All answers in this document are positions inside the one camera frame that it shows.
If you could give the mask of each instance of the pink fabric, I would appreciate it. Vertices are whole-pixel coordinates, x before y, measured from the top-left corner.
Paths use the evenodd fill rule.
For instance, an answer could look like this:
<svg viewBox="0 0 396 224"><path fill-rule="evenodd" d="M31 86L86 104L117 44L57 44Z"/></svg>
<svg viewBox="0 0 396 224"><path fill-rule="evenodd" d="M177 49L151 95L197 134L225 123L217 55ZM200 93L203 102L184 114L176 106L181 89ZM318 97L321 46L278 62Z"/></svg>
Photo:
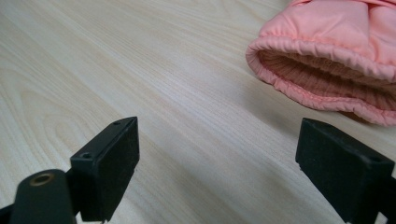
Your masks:
<svg viewBox="0 0 396 224"><path fill-rule="evenodd" d="M302 105L396 125L396 0L294 0L246 57Z"/></svg>

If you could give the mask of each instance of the light wood surface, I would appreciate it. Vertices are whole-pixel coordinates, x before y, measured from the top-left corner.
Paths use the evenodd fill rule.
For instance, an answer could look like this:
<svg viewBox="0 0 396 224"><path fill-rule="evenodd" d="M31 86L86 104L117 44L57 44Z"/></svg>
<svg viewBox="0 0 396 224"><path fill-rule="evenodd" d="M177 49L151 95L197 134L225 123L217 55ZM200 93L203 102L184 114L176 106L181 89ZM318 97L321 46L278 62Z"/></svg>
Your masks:
<svg viewBox="0 0 396 224"><path fill-rule="evenodd" d="M110 223L343 223L294 161L301 119L396 160L396 128L294 103L248 43L287 0L0 0L0 206L138 116L141 161Z"/></svg>

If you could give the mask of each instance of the wood grain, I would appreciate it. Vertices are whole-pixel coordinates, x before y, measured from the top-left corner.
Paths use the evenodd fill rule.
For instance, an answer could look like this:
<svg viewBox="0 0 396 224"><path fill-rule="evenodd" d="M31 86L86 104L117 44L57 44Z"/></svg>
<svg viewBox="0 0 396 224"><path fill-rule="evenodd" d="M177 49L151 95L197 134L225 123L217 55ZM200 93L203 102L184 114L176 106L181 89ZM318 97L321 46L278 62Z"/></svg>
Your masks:
<svg viewBox="0 0 396 224"><path fill-rule="evenodd" d="M288 1L0 0L0 206L113 120L141 161L111 223L342 223L294 161L303 117L396 160L396 128L294 103L245 50Z"/></svg>

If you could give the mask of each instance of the pink garment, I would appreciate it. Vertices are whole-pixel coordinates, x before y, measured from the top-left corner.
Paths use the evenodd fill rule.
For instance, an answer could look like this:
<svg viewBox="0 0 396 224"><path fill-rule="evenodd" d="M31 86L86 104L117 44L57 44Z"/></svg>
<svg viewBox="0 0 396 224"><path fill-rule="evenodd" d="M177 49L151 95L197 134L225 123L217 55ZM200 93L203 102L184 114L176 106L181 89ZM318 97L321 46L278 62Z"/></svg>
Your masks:
<svg viewBox="0 0 396 224"><path fill-rule="evenodd" d="M396 125L396 0L294 0L246 57L302 105Z"/></svg>

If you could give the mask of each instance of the quilted fabric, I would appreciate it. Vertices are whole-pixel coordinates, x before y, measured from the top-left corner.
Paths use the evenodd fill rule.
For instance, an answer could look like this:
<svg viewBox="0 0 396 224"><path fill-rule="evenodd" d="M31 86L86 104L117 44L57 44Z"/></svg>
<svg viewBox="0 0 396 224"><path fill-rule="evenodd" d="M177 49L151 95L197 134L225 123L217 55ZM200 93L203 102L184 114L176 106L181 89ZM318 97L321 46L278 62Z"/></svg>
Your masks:
<svg viewBox="0 0 396 224"><path fill-rule="evenodd" d="M301 105L396 125L396 0L292 1L246 57Z"/></svg>

